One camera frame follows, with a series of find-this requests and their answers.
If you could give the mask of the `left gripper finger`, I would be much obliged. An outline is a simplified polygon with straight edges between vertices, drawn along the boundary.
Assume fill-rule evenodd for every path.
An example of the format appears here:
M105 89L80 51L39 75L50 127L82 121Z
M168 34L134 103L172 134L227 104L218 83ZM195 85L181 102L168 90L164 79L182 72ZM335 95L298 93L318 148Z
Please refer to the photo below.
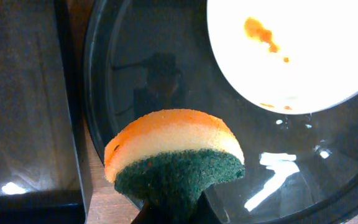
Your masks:
M211 208L203 192L197 201L196 207L186 219L181 219L177 213L168 214L161 206L146 201L131 224L221 224L218 216Z

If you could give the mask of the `green and yellow sponge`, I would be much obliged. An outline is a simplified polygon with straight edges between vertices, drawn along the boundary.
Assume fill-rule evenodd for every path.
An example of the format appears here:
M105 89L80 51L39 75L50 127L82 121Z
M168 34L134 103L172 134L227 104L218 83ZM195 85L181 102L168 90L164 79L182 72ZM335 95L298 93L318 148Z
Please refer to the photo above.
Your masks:
M154 111L128 124L104 149L117 192L188 218L203 191L245 174L244 153L225 122L191 109Z

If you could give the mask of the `white plate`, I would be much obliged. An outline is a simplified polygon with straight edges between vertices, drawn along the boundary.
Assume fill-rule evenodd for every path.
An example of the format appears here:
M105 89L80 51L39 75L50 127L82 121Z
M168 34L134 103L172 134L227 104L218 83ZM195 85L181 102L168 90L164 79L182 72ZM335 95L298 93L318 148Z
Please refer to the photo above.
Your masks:
M358 94L358 0L206 4L213 55L246 100L307 114Z

